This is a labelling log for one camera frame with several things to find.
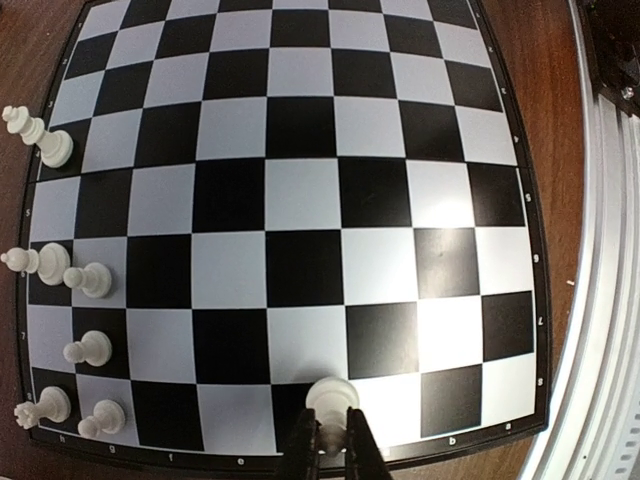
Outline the white chess piece tall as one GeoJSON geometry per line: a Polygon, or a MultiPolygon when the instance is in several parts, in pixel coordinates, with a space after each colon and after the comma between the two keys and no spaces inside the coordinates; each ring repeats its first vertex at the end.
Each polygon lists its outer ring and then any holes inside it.
{"type": "Polygon", "coordinates": [[[45,166],[57,169],[69,161],[73,140],[66,131],[47,130],[44,121],[32,117],[26,106],[5,106],[1,117],[10,134],[18,134],[25,145],[39,148],[41,162],[45,166]]]}
{"type": "Polygon", "coordinates": [[[305,406],[315,411],[320,424],[320,449],[328,456],[336,456],[345,446],[347,410],[360,406],[356,388],[348,380],[325,377],[309,389],[305,406]]]}

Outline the white rook corner piece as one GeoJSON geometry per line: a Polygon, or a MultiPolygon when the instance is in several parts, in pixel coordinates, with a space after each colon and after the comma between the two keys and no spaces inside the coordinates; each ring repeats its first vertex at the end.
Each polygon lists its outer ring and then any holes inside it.
{"type": "Polygon", "coordinates": [[[49,386],[42,390],[39,401],[18,404],[14,409],[16,423],[25,430],[35,427],[41,419],[62,423],[71,415],[71,401],[59,387],[49,386]]]}

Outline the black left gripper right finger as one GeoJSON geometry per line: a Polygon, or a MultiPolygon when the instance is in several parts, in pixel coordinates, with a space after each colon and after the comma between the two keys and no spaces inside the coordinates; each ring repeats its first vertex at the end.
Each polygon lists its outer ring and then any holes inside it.
{"type": "Polygon", "coordinates": [[[362,410],[347,410],[346,480],[390,480],[390,472],[362,410]]]}

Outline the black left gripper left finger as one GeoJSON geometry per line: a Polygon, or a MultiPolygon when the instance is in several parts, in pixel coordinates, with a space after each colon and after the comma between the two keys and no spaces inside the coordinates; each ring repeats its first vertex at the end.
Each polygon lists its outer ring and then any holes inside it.
{"type": "Polygon", "coordinates": [[[302,411],[285,445],[273,479],[319,479],[319,423],[314,409],[302,411]]]}

